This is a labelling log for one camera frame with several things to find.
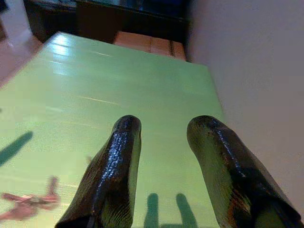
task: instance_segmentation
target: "red figurine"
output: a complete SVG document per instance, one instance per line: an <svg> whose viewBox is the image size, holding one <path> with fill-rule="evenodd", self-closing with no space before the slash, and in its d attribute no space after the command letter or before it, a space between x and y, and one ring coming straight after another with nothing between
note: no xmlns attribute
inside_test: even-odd
<svg viewBox="0 0 304 228"><path fill-rule="evenodd" d="M52 177L45 196L38 197L35 195L15 196L9 193L3 193L4 200L14 201L15 207L8 212L0 214L0 222L2 220L26 220L38 213L38 208L45 210L53 210L58 206L60 197L55 193L57 187L57 177Z"/></svg>

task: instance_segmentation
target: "dark furniture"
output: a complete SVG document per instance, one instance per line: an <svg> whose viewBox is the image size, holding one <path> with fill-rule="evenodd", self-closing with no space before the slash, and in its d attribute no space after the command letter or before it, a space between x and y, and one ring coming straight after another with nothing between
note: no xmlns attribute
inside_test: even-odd
<svg viewBox="0 0 304 228"><path fill-rule="evenodd" d="M3 28L2 24L1 24L1 21L0 21L0 41L4 40L5 37L6 37L6 35L5 35L5 32L4 32L4 28Z"/></svg>
<svg viewBox="0 0 304 228"><path fill-rule="evenodd" d="M117 31L185 43L188 0L24 0L33 34L42 42L57 31L112 43Z"/></svg>
<svg viewBox="0 0 304 228"><path fill-rule="evenodd" d="M7 9L8 9L8 6L5 3L5 0L0 0L0 13L4 12Z"/></svg>

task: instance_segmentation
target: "green wooden surface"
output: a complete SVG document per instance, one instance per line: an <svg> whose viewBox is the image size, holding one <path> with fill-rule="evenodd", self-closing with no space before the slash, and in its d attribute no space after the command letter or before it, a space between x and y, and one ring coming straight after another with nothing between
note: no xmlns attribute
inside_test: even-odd
<svg viewBox="0 0 304 228"><path fill-rule="evenodd" d="M182 218L186 226L218 227L186 138L195 116L223 120L206 67L59 33L2 87L0 109L0 192L44 194L56 175L61 197L54 211L4 227L53 227L74 196L86 157L126 114L142 122L133 227L181 225ZM0 212L13 206L0 201Z"/></svg>

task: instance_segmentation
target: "green tabletop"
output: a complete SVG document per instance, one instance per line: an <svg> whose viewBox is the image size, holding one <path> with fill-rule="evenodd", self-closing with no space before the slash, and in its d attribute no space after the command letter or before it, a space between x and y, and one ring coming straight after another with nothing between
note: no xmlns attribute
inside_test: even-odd
<svg viewBox="0 0 304 228"><path fill-rule="evenodd" d="M4 227L53 227L126 114L142 122L133 227L218 227L186 138L195 116L223 120L208 69L65 33L0 90L0 192L43 195L56 175L61 204ZM13 207L0 202L0 213Z"/></svg>

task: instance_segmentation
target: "white wall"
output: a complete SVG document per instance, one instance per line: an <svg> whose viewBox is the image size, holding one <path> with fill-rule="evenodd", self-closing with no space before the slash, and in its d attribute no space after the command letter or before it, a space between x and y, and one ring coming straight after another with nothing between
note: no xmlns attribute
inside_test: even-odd
<svg viewBox="0 0 304 228"><path fill-rule="evenodd" d="M227 123L304 216L304 1L194 0L188 53Z"/></svg>
<svg viewBox="0 0 304 228"><path fill-rule="evenodd" d="M5 0L9 10L0 15L5 33L12 45L24 42L31 35L23 0Z"/></svg>

